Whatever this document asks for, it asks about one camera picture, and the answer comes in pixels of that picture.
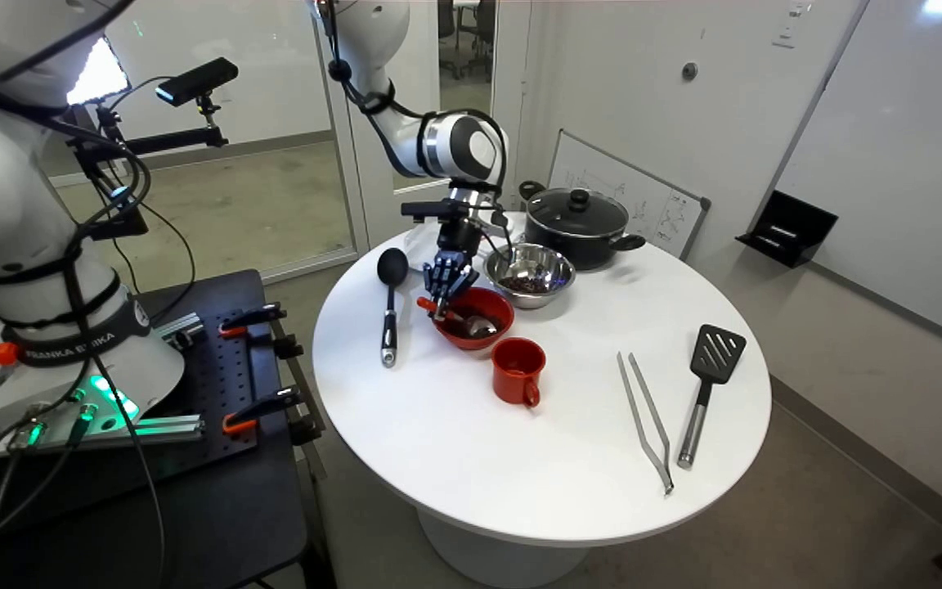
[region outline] round white table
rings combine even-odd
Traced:
[[[488,584],[541,584],[573,569],[585,545],[689,520],[754,462],[772,411],[766,358],[742,314],[680,259],[653,244],[618,252],[554,307],[518,312],[511,337],[547,349],[543,399],[522,408],[493,395],[488,352],[434,332],[415,307],[426,293],[415,272],[395,290],[398,359],[393,370],[379,363],[385,287],[377,259],[388,244],[420,266],[434,256],[434,227],[381,241],[335,283],[315,328],[315,378],[353,456],[441,520],[426,533],[461,571]],[[742,332],[747,349],[731,378],[712,388],[695,464],[685,470],[675,456],[695,399],[689,352],[699,324]],[[618,352],[639,358],[664,419],[675,495],[639,444]],[[639,411],[661,447],[641,395]]]

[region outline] metal bowl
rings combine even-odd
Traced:
[[[497,247],[484,262],[484,272],[497,290],[522,312],[547,307],[577,281],[573,262],[541,241],[511,241],[511,247]]]

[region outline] metal tongs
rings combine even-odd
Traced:
[[[618,366],[620,366],[620,378],[625,378],[629,404],[631,404],[631,416],[635,416],[639,440],[641,440],[649,462],[657,469],[657,474],[661,474],[661,482],[664,482],[664,495],[669,495],[669,491],[675,491],[675,476],[669,476],[669,440],[668,440],[668,428],[664,428],[664,421],[661,421],[661,411],[657,411],[657,404],[653,404],[653,395],[652,395],[649,385],[645,385],[645,376],[641,376],[641,366],[639,366],[635,352],[629,352],[631,370],[635,370],[635,378],[639,378],[639,388],[641,388],[641,395],[645,395],[645,404],[649,404],[649,411],[652,411],[652,419],[653,419],[653,428],[661,432],[664,458],[661,458],[657,447],[645,437],[641,411],[639,411],[639,403],[635,403],[635,391],[631,391],[631,378],[629,378],[629,366],[625,366],[625,352],[616,352],[616,359],[618,359]]]

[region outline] pot lid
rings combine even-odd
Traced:
[[[570,234],[616,234],[629,227],[629,210],[618,198],[585,188],[547,188],[530,210],[537,227]]]

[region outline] slotted spatula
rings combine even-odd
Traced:
[[[689,424],[688,424],[688,436],[685,436],[680,450],[676,450],[680,469],[689,469],[695,458],[695,444],[699,444],[699,432],[702,432],[702,419],[707,419],[707,403],[710,403],[710,385],[728,383],[742,347],[747,347],[747,339],[731,331],[719,331],[712,324],[699,328],[695,347],[692,347],[692,363],[689,363],[689,370],[699,376],[699,391],[695,391],[695,404],[692,404]]]

